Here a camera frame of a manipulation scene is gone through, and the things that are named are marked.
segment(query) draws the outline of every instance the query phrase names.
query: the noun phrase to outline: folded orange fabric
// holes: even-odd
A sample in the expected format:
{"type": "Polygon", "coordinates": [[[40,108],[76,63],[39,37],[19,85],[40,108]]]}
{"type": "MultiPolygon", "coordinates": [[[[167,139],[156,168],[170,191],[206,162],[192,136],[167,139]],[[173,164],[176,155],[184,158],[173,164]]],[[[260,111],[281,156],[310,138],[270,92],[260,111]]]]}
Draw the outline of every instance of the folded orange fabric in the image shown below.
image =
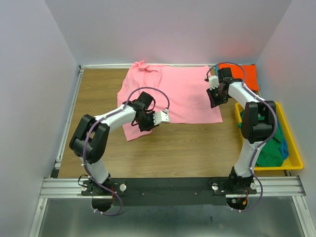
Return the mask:
{"type": "MultiPolygon", "coordinates": [[[[232,74],[234,78],[240,78],[243,79],[243,72],[242,69],[236,65],[232,64],[220,64],[219,69],[222,68],[231,68],[232,74]]],[[[259,91],[259,85],[257,82],[257,71],[256,71],[256,65],[242,65],[244,70],[246,71],[246,85],[249,87],[252,91],[259,91]]]]}

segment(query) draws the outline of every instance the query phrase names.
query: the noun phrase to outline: yellow bin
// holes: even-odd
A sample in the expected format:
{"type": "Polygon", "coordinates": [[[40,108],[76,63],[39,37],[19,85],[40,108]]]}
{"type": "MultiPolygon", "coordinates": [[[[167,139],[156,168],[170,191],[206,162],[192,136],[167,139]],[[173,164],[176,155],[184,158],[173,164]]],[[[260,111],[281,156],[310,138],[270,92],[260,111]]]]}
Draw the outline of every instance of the yellow bin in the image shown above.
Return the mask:
{"type": "MultiPolygon", "coordinates": [[[[235,116],[237,119],[237,124],[241,123],[240,113],[243,111],[240,103],[235,104],[235,116]]],[[[280,167],[255,167],[255,171],[262,170],[294,170],[294,169],[303,169],[303,162],[301,156],[297,150],[296,144],[294,142],[290,128],[286,122],[284,112],[280,103],[276,102],[276,115],[281,124],[281,128],[284,134],[284,137],[287,141],[289,156],[284,160],[283,165],[280,167]]],[[[241,134],[241,129],[239,129],[241,142],[243,142],[243,136],[241,134]]]]}

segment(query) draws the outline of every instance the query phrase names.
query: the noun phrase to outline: wooden table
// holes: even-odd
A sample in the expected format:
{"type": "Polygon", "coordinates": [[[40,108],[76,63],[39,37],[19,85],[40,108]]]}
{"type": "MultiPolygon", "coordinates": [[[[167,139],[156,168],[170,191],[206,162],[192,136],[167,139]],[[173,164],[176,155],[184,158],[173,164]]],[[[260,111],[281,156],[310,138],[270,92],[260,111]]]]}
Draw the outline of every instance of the wooden table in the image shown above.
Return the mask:
{"type": "MultiPolygon", "coordinates": [[[[69,141],[83,115],[101,115],[117,108],[117,93],[126,73],[127,69],[84,70],[59,178],[78,178],[85,173],[69,141]]],[[[150,135],[129,142],[123,129],[116,129],[107,142],[107,169],[117,178],[228,176],[241,150],[235,103],[230,99],[220,106],[223,123],[162,124],[150,135]]]]}

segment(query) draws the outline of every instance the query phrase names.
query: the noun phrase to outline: pink towel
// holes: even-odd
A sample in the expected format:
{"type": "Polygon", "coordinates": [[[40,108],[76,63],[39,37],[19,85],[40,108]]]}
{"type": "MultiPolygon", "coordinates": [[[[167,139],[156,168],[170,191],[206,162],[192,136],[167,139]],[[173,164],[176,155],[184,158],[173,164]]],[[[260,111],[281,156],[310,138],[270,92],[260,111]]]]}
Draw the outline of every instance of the pink towel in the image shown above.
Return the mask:
{"type": "MultiPolygon", "coordinates": [[[[164,65],[146,65],[144,61],[135,62],[128,70],[122,89],[118,93],[118,106],[126,101],[130,93],[142,86],[151,86],[162,90],[170,100],[171,123],[217,123],[223,122],[219,107],[211,109],[204,81],[208,66],[171,67],[164,65]]],[[[155,111],[162,111],[167,106],[166,98],[155,90],[143,90],[156,100],[155,111]]],[[[142,91],[133,94],[136,99],[142,91]]],[[[128,141],[151,133],[140,132],[138,126],[123,125],[128,141]]]]}

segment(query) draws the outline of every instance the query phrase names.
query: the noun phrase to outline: gray wall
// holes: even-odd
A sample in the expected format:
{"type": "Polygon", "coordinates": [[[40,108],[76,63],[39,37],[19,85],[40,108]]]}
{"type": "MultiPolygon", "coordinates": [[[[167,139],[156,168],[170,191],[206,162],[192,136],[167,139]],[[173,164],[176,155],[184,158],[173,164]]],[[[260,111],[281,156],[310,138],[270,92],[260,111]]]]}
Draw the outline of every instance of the gray wall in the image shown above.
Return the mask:
{"type": "Polygon", "coordinates": [[[255,63],[291,0],[45,0],[81,65],[255,63]]]}
{"type": "Polygon", "coordinates": [[[43,0],[0,7],[0,236],[28,236],[78,67],[43,0]]]}
{"type": "Polygon", "coordinates": [[[280,101],[305,164],[300,172],[316,224],[316,1],[290,5],[257,63],[260,90],[280,101]]]}

